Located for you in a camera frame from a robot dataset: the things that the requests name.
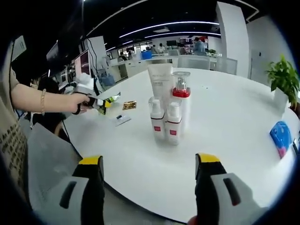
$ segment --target office desk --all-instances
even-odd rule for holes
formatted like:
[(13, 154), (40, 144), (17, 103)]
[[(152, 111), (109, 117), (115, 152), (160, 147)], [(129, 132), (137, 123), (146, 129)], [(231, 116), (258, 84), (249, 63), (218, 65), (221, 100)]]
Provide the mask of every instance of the office desk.
[(138, 73), (148, 69), (150, 64), (172, 63), (173, 67), (178, 66), (178, 56), (155, 56), (148, 60), (127, 60), (111, 64), (108, 72), (114, 77), (115, 82), (125, 77), (133, 77)]
[[(103, 93), (121, 91), (106, 116), (91, 110), (69, 117), (70, 140), (83, 157), (104, 157), (105, 181), (141, 207), (180, 222), (196, 215), (195, 154), (216, 155), (228, 173), (253, 190), (254, 200), (269, 206), (289, 179), (269, 135), (281, 115), (270, 88), (243, 77), (216, 71), (174, 68), (191, 73), (191, 122), (178, 146), (158, 144), (151, 128), (148, 100), (153, 95), (147, 71)], [(137, 108), (122, 111), (125, 101)], [(132, 119), (115, 127), (110, 118)]]

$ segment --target white pot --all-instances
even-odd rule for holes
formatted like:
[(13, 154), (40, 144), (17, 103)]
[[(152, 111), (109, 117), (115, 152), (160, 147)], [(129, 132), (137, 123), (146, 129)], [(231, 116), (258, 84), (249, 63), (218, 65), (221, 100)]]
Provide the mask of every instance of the white pot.
[(274, 103), (280, 112), (285, 111), (287, 105), (288, 96), (279, 88), (275, 90)]

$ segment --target red label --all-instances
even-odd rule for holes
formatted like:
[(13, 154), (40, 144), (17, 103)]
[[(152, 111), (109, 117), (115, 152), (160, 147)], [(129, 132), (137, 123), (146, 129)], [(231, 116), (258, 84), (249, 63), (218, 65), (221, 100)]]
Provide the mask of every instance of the red label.
[(170, 135), (177, 135), (177, 131), (176, 130), (170, 130)]
[(160, 131), (160, 127), (154, 127), (155, 131)]

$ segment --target bracelet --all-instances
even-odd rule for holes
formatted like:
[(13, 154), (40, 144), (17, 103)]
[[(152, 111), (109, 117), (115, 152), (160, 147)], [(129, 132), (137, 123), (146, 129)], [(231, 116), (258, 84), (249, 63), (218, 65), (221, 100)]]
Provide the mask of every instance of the bracelet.
[(44, 106), (45, 94), (46, 94), (46, 89), (43, 90), (43, 93), (42, 93), (42, 96), (41, 96), (42, 115), (45, 114), (45, 106)]

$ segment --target lotion bottle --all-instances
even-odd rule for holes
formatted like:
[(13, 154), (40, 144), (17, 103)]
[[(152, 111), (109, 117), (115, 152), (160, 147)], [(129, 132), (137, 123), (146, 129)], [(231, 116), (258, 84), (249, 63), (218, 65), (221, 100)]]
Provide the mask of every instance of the lotion bottle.
[(188, 87), (188, 77), (190, 72), (174, 72), (175, 87), (172, 90), (172, 98), (181, 100), (182, 110), (182, 133), (188, 128), (189, 117), (191, 113), (191, 89)]
[(165, 139), (165, 111), (163, 102), (159, 98), (151, 97), (149, 99), (150, 116), (154, 137), (157, 140)]
[(166, 135), (170, 144), (178, 145), (181, 135), (181, 101), (173, 100), (167, 108)]

